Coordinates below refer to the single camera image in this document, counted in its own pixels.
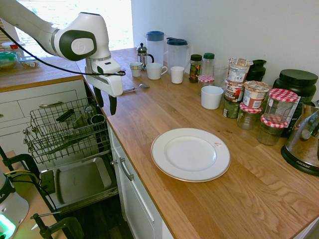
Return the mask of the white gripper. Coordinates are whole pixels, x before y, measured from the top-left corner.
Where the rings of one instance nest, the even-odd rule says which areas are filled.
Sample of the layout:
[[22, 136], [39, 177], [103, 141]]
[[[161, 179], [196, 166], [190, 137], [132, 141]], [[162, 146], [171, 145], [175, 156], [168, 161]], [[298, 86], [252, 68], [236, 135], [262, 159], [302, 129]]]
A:
[[110, 113], [114, 115], [117, 110], [117, 96], [123, 93], [120, 65], [112, 58], [89, 59], [86, 58], [86, 80], [93, 85], [95, 98], [100, 108], [104, 106], [101, 90], [109, 94]]

